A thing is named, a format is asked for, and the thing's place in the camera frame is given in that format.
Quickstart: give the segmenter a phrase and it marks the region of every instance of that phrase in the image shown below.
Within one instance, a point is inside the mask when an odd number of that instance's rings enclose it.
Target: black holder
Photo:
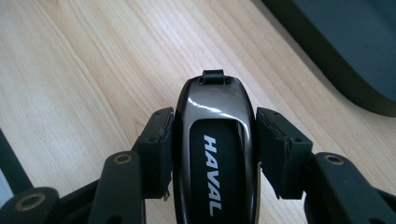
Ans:
[[[5,172],[15,196],[1,208],[0,223],[146,223],[145,199],[169,196],[173,122],[173,108],[155,112],[132,151],[110,156],[99,180],[62,199],[55,189],[30,188],[21,167],[24,188]],[[312,142],[278,112],[258,108],[256,125],[262,172],[277,198],[306,193],[308,223],[396,223],[396,197],[373,188],[347,158],[314,155]],[[18,166],[3,140],[1,151]]]

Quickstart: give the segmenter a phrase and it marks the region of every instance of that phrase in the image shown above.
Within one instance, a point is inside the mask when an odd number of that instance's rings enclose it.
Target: key fob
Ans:
[[[174,123],[177,223],[255,223],[255,119],[242,83],[222,70],[188,80]]]

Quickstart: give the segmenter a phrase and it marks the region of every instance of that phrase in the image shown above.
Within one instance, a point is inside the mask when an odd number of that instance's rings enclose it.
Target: round hole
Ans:
[[[157,138],[155,138],[155,137],[147,137],[145,140],[146,140],[147,142],[155,142],[156,139],[157,139]]]
[[[30,194],[20,199],[15,205],[15,209],[19,212],[29,211],[39,206],[44,200],[46,200],[46,195],[43,193]]]
[[[108,219],[106,224],[120,224],[120,223],[122,223],[121,217],[111,217]]]
[[[205,84],[204,83],[204,77],[199,77],[198,78],[198,83],[201,84],[201,85],[204,85]]]
[[[385,222],[382,221],[381,219],[374,218],[374,217],[370,218],[370,219],[369,219],[369,222],[370,222],[371,224],[385,224]]]
[[[124,164],[127,163],[128,161],[130,161],[132,159],[132,156],[128,155],[128,154],[121,154],[119,156],[117,156],[116,158],[114,158],[114,162],[116,164]]]
[[[326,159],[327,162],[334,164],[334,165],[343,165],[344,164],[344,160],[334,156],[334,155],[326,155],[324,156],[324,159]]]
[[[224,85],[228,85],[231,83],[231,78],[230,77],[224,77]]]

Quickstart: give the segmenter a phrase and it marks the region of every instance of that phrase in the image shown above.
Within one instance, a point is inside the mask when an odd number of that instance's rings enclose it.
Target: light wood surface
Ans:
[[[315,152],[347,156],[396,194],[396,119],[349,102],[260,1],[0,1],[0,127],[33,184],[62,196],[175,107],[188,78],[217,68]],[[276,200],[262,177],[260,223],[305,223],[302,204]],[[173,197],[148,200],[147,214],[176,223]]]

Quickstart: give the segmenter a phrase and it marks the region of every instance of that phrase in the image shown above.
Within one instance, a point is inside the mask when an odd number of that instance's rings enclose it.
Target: haval logo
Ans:
[[[209,210],[210,216],[213,217],[213,210],[215,208],[221,210],[221,197],[220,197],[220,182],[216,179],[219,176],[219,166],[216,158],[212,154],[217,153],[215,148],[216,139],[204,135],[204,139],[207,142],[205,144],[205,154],[206,154],[206,166],[213,168],[215,170],[207,172],[207,186],[209,187]]]

